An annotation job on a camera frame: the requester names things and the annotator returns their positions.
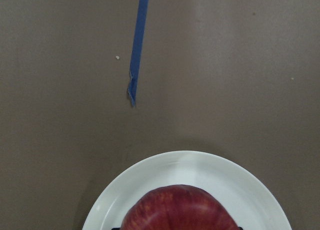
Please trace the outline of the red yellow apple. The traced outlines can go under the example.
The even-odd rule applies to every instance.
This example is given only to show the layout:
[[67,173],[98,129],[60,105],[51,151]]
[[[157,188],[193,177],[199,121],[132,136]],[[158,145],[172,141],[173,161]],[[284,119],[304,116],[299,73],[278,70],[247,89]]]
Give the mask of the red yellow apple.
[[120,229],[239,229],[223,205],[190,185],[149,191],[125,215]]

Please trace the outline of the white round plate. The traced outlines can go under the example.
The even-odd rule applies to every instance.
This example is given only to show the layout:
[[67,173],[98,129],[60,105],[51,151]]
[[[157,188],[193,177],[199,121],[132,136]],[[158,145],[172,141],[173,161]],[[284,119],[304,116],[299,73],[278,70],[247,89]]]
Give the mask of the white round plate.
[[249,171],[220,156],[187,150],[146,158],[122,172],[97,198],[83,228],[119,227],[143,195],[175,184],[207,191],[243,229],[291,228],[276,198]]

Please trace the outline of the short blue tape strip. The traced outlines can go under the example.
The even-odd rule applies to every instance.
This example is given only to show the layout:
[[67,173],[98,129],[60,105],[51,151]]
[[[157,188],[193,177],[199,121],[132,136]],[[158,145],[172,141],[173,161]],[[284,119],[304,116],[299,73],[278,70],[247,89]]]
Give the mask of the short blue tape strip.
[[141,55],[143,49],[145,25],[147,20],[149,0],[139,0],[134,38],[132,43],[131,59],[129,66],[129,84],[127,88],[130,103],[133,107],[136,106],[136,94],[139,79]]

